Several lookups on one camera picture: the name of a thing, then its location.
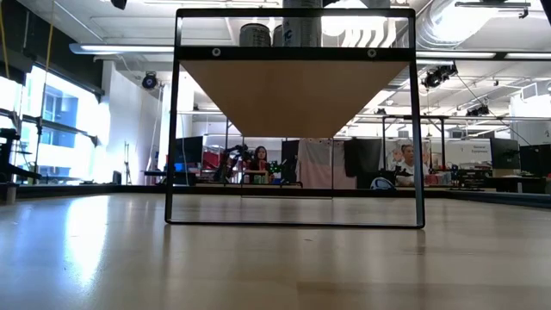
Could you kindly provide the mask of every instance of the dark hair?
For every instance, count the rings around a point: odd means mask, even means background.
[[[407,147],[411,147],[411,148],[413,149],[413,151],[415,151],[415,147],[413,147],[412,145],[403,145],[403,146],[401,147],[401,150],[402,150],[403,153],[406,152],[406,148],[407,148]]]
[[[259,146],[255,149],[255,157],[252,159],[252,161],[254,162],[258,162],[258,153],[260,152],[260,150],[264,150],[264,153],[266,153],[266,156],[264,157],[264,160],[266,162],[268,162],[268,151],[266,150],[266,148],[264,146]]]

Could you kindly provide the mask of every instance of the shelf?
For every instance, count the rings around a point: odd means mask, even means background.
[[[406,61],[181,60],[251,137],[333,137],[407,67]]]

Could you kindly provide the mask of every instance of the rectangular frame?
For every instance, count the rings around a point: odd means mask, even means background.
[[[321,16],[379,16],[407,18],[408,48],[342,48],[342,47],[235,47],[235,46],[182,46],[182,20],[191,17],[321,17]],[[176,12],[174,62],[170,99],[169,156],[166,182],[164,221],[179,225],[240,225],[240,226],[315,226],[354,228],[421,229],[425,226],[424,184],[422,153],[415,153],[415,225],[338,224],[338,223],[285,223],[285,222],[218,222],[172,219],[174,195],[176,119],[180,60],[366,60],[405,61],[409,63],[410,80],[418,79],[416,57],[415,10],[413,9],[179,9]],[[421,121],[418,85],[410,88],[412,100],[413,145],[421,150]]]

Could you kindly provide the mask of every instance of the woman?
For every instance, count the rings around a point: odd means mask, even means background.
[[[249,170],[269,171],[268,152],[264,146],[259,146],[255,150],[255,154],[249,164]]]
[[[397,165],[400,167],[401,171],[409,174],[410,176],[396,176],[396,183],[399,186],[412,186],[414,184],[413,175],[415,174],[415,151],[412,145],[403,145],[401,149],[404,154],[404,161]],[[423,164],[423,175],[427,176],[428,174],[429,168],[426,164]]]
[[[266,151],[266,148],[264,146],[259,146],[255,150],[255,154],[249,163],[249,169],[250,171],[268,171],[269,173],[269,163],[268,163],[268,152]],[[259,176],[258,174],[250,173],[249,175],[249,183],[254,183],[254,176]],[[266,180],[265,182],[271,182],[274,176],[269,173],[269,180]]]

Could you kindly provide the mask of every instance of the man in white shirt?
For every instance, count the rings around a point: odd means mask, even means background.
[[[398,186],[413,186],[414,180],[413,175],[415,174],[415,164],[414,164],[414,158],[415,158],[415,151],[413,149],[412,145],[403,145],[402,146],[402,153],[404,153],[404,160],[397,164],[400,166],[401,171],[404,171],[410,176],[396,176],[396,183]],[[427,167],[426,164],[423,164],[423,176],[427,176],[429,174],[429,167]]]

